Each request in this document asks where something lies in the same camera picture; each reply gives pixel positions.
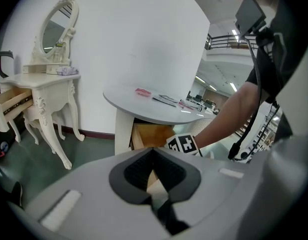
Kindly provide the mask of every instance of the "ceiling light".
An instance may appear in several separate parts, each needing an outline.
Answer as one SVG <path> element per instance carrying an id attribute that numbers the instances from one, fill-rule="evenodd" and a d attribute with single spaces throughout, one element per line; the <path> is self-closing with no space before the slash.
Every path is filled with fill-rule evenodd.
<path id="1" fill-rule="evenodd" d="M 230 83 L 230 85 L 232 86 L 232 88 L 234 89 L 234 91 L 236 92 L 237 91 L 237 89 L 236 89 L 236 87 L 235 87 L 235 85 L 231 82 Z"/>
<path id="2" fill-rule="evenodd" d="M 212 89 L 214 89 L 214 90 L 216 90 L 216 88 L 214 88 L 214 87 L 212 87 L 212 86 L 210 86 Z M 216 90 L 217 91 L 217 90 Z"/>
<path id="3" fill-rule="evenodd" d="M 205 81 L 202 80 L 201 78 L 199 78 L 198 76 L 196 76 L 196 78 L 197 78 L 199 81 L 202 81 L 203 83 L 205 83 Z"/>
<path id="4" fill-rule="evenodd" d="M 237 32 L 234 29 L 232 30 L 232 32 L 235 35 L 235 38 L 236 38 L 237 42 L 239 42 L 239 37 L 237 36 Z"/>

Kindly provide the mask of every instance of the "railing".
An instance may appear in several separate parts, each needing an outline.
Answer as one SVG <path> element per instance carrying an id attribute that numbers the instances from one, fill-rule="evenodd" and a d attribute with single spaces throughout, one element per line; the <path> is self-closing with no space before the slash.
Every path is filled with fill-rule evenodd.
<path id="1" fill-rule="evenodd" d="M 252 49 L 257 50 L 258 45 L 256 44 L 256 36 L 249 35 L 249 36 L 246 36 L 246 38 L 249 40 Z M 208 34 L 207 39 L 206 39 L 205 49 L 212 50 L 216 48 L 248 50 L 248 45 L 246 41 L 244 40 L 240 40 L 240 42 L 238 43 L 236 39 L 236 35 L 233 35 L 233 34 L 216 36 L 216 37 L 211 37 Z"/>

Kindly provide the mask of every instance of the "white wall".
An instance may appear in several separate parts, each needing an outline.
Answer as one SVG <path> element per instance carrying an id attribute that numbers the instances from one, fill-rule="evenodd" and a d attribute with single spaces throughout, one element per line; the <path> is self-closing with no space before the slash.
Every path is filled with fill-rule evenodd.
<path id="1" fill-rule="evenodd" d="M 59 0 L 21 0 L 7 26 L 3 50 L 14 54 L 8 75 L 29 63 L 35 35 Z M 71 42 L 80 128 L 114 133 L 116 109 L 106 85 L 126 84 L 186 97 L 194 80 L 209 21 L 194 0 L 76 0 Z"/>
<path id="2" fill-rule="evenodd" d="M 190 89 L 190 96 L 195 97 L 196 95 L 203 96 L 205 93 L 206 88 L 199 84 L 198 82 L 194 81 L 193 85 Z"/>

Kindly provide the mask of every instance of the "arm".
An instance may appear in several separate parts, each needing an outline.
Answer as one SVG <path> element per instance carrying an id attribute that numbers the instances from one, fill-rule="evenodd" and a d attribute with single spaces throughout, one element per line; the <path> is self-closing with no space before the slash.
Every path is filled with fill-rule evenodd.
<path id="1" fill-rule="evenodd" d="M 228 137 L 249 119 L 257 107 L 257 88 L 257 85 L 245 82 L 226 101 L 216 118 L 195 137 L 199 149 Z M 263 90 L 262 102 L 268 97 Z"/>

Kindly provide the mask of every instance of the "drawer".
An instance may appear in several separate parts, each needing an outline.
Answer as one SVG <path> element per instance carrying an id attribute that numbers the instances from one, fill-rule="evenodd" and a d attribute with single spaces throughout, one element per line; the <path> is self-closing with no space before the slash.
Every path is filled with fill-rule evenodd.
<path id="1" fill-rule="evenodd" d="M 22 67 L 22 73 L 46 73 L 46 65 L 24 65 Z"/>
<path id="2" fill-rule="evenodd" d="M 0 132 L 9 130 L 8 121 L 33 105 L 31 89 L 13 87 L 0 94 Z"/>
<path id="3" fill-rule="evenodd" d="M 175 133 L 169 125 L 134 123 L 131 136 L 132 149 L 163 147 L 166 144 L 166 139 L 173 135 Z M 157 179 L 155 172 L 152 171 L 148 178 L 147 188 Z"/>

